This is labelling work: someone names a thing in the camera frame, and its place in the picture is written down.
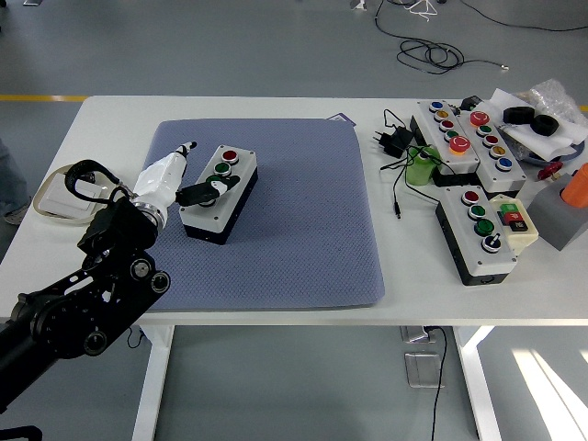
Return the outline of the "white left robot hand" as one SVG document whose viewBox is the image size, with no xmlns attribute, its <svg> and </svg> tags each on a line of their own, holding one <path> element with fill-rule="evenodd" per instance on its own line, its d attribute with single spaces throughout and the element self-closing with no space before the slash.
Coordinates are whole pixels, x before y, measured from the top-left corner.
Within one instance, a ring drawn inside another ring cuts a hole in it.
<svg viewBox="0 0 588 441">
<path fill-rule="evenodd" d="M 167 210 L 173 203 L 188 207 L 208 203 L 235 187 L 239 176 L 220 176 L 210 181 L 181 188 L 188 154 L 197 147 L 195 141 L 180 144 L 173 152 L 143 170 L 133 189 L 135 206 Z"/>
</svg>

